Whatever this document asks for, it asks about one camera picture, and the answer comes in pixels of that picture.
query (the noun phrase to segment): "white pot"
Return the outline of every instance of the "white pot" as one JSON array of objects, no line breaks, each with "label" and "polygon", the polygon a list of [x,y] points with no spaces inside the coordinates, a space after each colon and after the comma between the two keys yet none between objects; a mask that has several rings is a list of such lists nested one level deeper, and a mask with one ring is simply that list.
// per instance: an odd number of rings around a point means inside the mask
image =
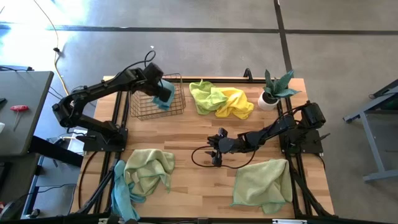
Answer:
[{"label": "white pot", "polygon": [[263,94],[264,94],[264,91],[261,93],[259,99],[257,100],[257,104],[263,110],[273,110],[276,107],[276,105],[278,104],[279,99],[273,104],[268,104],[262,99]]}]

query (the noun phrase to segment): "red screwdriver handle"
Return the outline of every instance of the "red screwdriver handle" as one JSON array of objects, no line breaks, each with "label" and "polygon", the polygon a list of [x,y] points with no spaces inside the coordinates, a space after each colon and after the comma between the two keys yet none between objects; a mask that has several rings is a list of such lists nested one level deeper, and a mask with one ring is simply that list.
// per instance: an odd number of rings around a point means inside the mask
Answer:
[{"label": "red screwdriver handle", "polygon": [[10,110],[22,112],[22,111],[29,110],[29,107],[27,107],[26,105],[15,105],[15,106],[10,107]]}]

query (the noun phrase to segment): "yellow cloth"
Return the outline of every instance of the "yellow cloth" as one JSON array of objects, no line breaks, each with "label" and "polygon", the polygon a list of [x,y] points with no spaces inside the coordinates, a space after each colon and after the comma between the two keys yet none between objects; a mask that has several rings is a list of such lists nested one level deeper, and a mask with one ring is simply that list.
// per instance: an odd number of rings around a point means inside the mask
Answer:
[{"label": "yellow cloth", "polygon": [[249,114],[254,109],[254,105],[248,102],[248,98],[242,90],[237,88],[217,88],[217,90],[221,91],[226,97],[228,97],[226,103],[217,109],[217,117],[226,118],[230,113],[240,119],[247,119],[249,117]]}]

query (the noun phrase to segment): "microfiber cloth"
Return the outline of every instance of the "microfiber cloth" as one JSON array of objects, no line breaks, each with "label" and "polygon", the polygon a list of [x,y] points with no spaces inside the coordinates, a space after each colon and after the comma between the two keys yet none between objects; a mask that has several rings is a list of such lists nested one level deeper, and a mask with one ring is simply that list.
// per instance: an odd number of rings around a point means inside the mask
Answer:
[{"label": "microfiber cloth", "polygon": [[226,103],[217,109],[217,117],[226,118],[230,113],[240,119],[247,119],[249,117],[249,114],[254,109],[254,105],[248,102],[248,98],[242,90],[237,88],[217,88],[217,90],[228,97]]},{"label": "microfiber cloth", "polygon": [[271,159],[238,169],[231,206],[261,206],[265,214],[271,214],[291,201],[292,183],[287,160]]},{"label": "microfiber cloth", "polygon": [[217,110],[228,99],[211,82],[204,82],[203,80],[199,83],[190,83],[189,90],[195,99],[198,114],[201,115],[206,115],[210,111]]},{"label": "microfiber cloth", "polygon": [[131,201],[142,203],[145,202],[145,197],[130,194],[130,189],[134,187],[134,183],[127,186],[124,181],[125,166],[126,163],[120,160],[114,168],[114,187],[111,194],[112,212],[121,216],[124,221],[139,220],[140,217],[131,205]]},{"label": "microfiber cloth", "polygon": [[169,110],[170,105],[172,104],[172,102],[174,100],[175,87],[173,84],[169,83],[166,80],[160,80],[160,82],[158,82],[159,86],[162,86],[162,84],[163,84],[163,88],[169,89],[171,91],[169,100],[167,100],[167,102],[163,102],[162,100],[159,99],[159,97],[156,96],[156,97],[154,97],[152,102],[155,103],[162,110]]},{"label": "microfiber cloth", "polygon": [[124,168],[124,180],[128,185],[135,183],[130,193],[148,196],[162,181],[170,191],[171,173],[174,170],[174,154],[158,149],[136,149]]}]

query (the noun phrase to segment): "wooden board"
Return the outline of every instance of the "wooden board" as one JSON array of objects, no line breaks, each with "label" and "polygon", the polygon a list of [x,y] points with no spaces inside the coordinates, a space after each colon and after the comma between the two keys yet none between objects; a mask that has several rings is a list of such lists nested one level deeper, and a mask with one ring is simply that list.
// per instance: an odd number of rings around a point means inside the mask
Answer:
[{"label": "wooden board", "polygon": [[[248,100],[254,104],[254,111],[247,120],[240,120],[232,114],[228,118],[217,118],[214,113],[206,116],[199,115],[196,111],[195,101],[189,92],[188,83],[184,83],[186,108],[183,114],[145,121],[128,117],[129,137],[121,159],[128,160],[135,149],[161,149],[174,153],[176,159],[171,192],[168,194],[165,187],[159,184],[155,192],[147,197],[145,203],[134,205],[136,210],[141,217],[293,218],[294,212],[291,203],[287,203],[281,211],[271,215],[263,214],[259,207],[243,205],[230,207],[236,170],[224,167],[202,168],[191,161],[192,151],[197,147],[206,146],[207,136],[216,134],[219,127],[223,127],[229,132],[228,137],[235,138],[239,133],[268,126],[277,118],[276,110],[262,111],[258,108],[257,99],[262,93],[263,85],[243,83],[217,83],[216,85],[219,87],[232,86],[246,93]],[[291,97],[293,107],[300,106],[307,101],[303,79],[292,79],[289,87],[302,91]],[[115,98],[116,94],[113,94],[98,100],[96,119],[111,120]],[[121,118],[123,105],[124,100],[122,100],[119,118]],[[89,155],[90,153],[84,158],[82,170]],[[251,153],[226,154],[223,156],[223,164],[240,166],[247,162],[251,155]],[[87,168],[81,186],[82,203],[88,200],[98,186],[103,157],[104,153],[97,153]],[[279,140],[276,137],[267,141],[256,152],[251,164],[279,158],[284,158],[284,155],[280,152]],[[211,164],[211,157],[204,151],[198,151],[195,154],[195,160],[201,164]],[[313,155],[303,155],[303,163],[308,187],[325,210],[333,213],[321,160]],[[301,191],[298,191],[298,196],[300,208],[304,211]],[[103,197],[102,209],[105,204],[106,197]],[[72,212],[77,210],[76,191]]]}]

